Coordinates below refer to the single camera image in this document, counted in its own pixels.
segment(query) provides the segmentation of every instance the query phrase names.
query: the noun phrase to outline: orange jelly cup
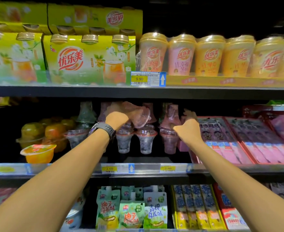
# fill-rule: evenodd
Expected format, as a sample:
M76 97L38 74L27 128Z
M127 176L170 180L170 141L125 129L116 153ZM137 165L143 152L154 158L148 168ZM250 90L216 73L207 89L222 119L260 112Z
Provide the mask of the orange jelly cup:
M48 164L54 156L56 145L31 145L21 150L20 154L26 157L29 164Z

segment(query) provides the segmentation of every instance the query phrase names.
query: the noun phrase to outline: right arm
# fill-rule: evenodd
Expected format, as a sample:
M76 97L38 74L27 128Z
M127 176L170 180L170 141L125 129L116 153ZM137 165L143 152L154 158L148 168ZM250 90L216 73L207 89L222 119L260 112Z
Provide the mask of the right arm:
M201 138L195 113L185 110L184 114L185 123L173 129L199 157L251 231L284 232L284 199L209 148Z

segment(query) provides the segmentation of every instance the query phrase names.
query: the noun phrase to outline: person's arm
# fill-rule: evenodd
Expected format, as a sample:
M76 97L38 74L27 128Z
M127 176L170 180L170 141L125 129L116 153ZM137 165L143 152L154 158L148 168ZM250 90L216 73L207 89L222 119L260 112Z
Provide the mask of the person's arm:
M128 116L112 112L106 124L118 130ZM0 205L0 232L56 232L88 182L109 143L97 129L81 144L30 179Z
M173 129L199 157L251 231L284 232L284 199L209 148L201 138L196 114L188 110L184 114L185 123Z

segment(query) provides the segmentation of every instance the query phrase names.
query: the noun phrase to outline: wristwatch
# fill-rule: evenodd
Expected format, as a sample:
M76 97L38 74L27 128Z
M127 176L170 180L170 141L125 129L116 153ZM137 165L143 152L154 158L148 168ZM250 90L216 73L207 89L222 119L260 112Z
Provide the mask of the wristwatch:
M112 141L112 140L115 138L115 136L116 136L116 130L114 130L110 125L108 125L108 124L106 124L106 123L103 123L103 122L98 122L98 123L96 123L96 124L92 127L92 129L90 130L88 136L89 136L90 134L92 134L93 132L95 132L97 129L103 129L103 130L105 130L105 131L109 134L109 136L110 136L110 141Z

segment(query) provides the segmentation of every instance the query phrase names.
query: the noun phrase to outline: yellow price sticker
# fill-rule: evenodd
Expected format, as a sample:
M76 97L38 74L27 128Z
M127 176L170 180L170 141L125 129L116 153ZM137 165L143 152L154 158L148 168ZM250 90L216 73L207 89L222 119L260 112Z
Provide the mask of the yellow price sticker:
M8 166L0 166L0 173L14 173L15 169Z
M117 167L116 166L104 166L101 168L103 173L116 173Z
M147 76L131 76L131 82L147 82Z
M175 172L176 166L160 166L162 172Z

